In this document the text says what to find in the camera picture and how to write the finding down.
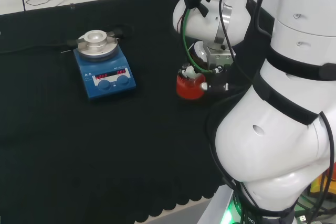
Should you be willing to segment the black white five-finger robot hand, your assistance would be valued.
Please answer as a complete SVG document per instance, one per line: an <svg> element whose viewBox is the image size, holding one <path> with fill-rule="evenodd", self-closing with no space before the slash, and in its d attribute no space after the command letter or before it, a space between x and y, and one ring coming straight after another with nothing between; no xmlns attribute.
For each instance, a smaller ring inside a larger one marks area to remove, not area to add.
<svg viewBox="0 0 336 224"><path fill-rule="evenodd" d="M199 40L193 43L188 52L191 60L182 65L178 71L181 83L187 88L197 91L227 92L228 72L233 63L233 56L224 46L219 48L209 47Z"/></svg>

